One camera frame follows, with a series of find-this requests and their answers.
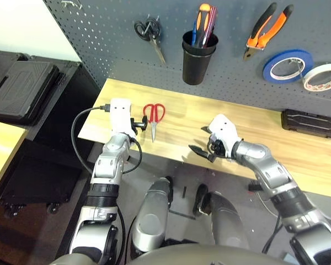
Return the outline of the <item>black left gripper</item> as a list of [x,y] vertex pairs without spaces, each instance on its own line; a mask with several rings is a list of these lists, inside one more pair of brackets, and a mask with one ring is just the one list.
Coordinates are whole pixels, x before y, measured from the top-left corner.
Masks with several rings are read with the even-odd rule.
[[142,122],[136,122],[134,118],[130,118],[130,123],[132,131],[137,135],[138,129],[141,129],[142,131],[147,129],[148,119],[146,115],[142,117]]

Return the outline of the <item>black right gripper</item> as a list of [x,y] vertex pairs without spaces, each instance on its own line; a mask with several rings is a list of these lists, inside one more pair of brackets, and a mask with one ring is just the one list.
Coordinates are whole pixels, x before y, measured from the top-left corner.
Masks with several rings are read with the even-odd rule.
[[[211,130],[209,129],[208,126],[201,127],[201,130],[209,134],[211,133]],[[189,145],[189,148],[194,153],[207,159],[210,162],[214,162],[216,158],[223,158],[228,160],[231,159],[228,151],[225,149],[223,142],[212,136],[209,137],[206,151],[195,145]]]

